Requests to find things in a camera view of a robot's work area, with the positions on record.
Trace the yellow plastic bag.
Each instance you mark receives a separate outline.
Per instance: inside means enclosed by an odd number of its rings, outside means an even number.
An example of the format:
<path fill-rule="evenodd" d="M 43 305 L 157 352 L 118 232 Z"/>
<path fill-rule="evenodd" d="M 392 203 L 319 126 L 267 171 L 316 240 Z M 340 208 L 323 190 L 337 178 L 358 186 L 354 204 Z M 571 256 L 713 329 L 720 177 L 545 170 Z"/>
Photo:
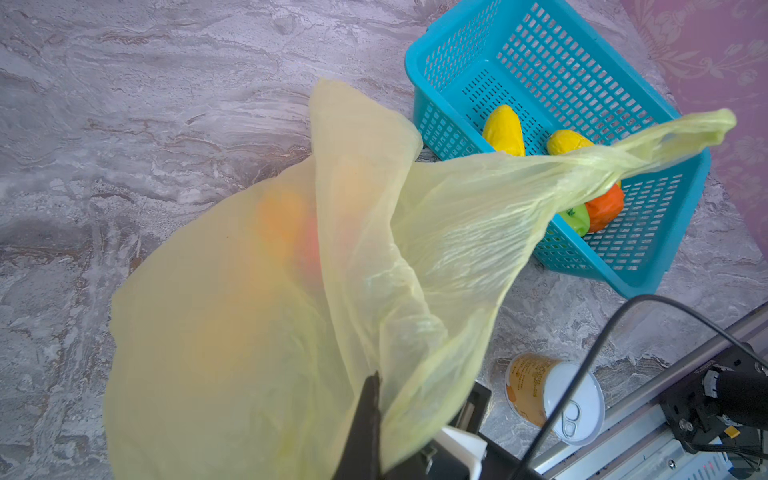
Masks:
<path fill-rule="evenodd" d="M 329 479 L 365 380 L 390 468 L 458 412 L 554 216 L 720 144 L 721 109 L 610 146 L 422 163 L 415 126 L 319 82 L 311 153 L 177 230 L 111 305 L 118 479 Z"/>

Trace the green apple fruit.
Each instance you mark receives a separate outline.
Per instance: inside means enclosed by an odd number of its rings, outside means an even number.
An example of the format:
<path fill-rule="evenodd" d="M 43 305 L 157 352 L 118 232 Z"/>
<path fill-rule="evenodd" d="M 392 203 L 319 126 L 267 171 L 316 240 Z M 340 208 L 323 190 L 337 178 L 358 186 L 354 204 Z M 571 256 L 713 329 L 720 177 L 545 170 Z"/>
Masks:
<path fill-rule="evenodd" d="M 580 237 L 584 237 L 590 230 L 591 221 L 588 209 L 585 204 L 563 210 L 559 213 L 559 216 Z"/>

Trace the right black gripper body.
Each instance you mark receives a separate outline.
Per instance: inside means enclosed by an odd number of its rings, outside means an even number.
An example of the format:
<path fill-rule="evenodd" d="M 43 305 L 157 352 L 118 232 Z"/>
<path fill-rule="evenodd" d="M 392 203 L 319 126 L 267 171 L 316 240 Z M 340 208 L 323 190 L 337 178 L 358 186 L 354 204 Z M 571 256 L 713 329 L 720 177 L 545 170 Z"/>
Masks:
<path fill-rule="evenodd" d="M 385 479 L 538 479 L 536 471 L 479 433 L 491 391 L 476 383 L 456 416 Z"/>

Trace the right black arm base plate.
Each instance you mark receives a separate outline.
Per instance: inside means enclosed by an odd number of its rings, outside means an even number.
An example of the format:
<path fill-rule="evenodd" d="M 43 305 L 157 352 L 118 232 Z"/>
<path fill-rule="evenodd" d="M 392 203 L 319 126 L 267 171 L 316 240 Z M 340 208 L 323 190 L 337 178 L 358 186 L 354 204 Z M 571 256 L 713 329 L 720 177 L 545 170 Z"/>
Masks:
<path fill-rule="evenodd" d="M 674 437 L 691 453 L 767 464 L 767 368 L 730 347 L 660 396 Z"/>

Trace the yellow mango fruit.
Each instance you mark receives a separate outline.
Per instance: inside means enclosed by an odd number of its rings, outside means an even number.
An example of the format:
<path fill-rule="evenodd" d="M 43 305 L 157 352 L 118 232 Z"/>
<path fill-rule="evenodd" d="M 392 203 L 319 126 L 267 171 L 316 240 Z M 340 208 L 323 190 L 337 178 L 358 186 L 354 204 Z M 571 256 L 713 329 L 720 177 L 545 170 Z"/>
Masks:
<path fill-rule="evenodd" d="M 520 119 L 509 105 L 500 105 L 490 114 L 482 136 L 495 151 L 517 157 L 526 155 Z"/>

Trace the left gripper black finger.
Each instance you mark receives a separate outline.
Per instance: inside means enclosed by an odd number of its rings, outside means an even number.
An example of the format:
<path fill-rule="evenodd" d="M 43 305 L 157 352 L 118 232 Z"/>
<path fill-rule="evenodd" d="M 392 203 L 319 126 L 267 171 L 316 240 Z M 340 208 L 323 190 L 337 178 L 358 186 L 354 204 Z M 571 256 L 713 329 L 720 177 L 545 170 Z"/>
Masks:
<path fill-rule="evenodd" d="M 380 460 L 380 375 L 366 378 L 333 480 L 382 478 Z"/>

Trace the orange fruit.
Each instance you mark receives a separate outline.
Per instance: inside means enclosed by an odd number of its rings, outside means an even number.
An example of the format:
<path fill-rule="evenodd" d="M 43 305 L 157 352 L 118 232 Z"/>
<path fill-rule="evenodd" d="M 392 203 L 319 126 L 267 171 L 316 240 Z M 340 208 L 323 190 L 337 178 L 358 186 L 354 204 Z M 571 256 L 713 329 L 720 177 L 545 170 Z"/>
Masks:
<path fill-rule="evenodd" d="M 607 227 L 623 210 L 625 194 L 619 183 L 606 194 L 585 204 L 589 219 L 589 233 L 596 233 Z"/>

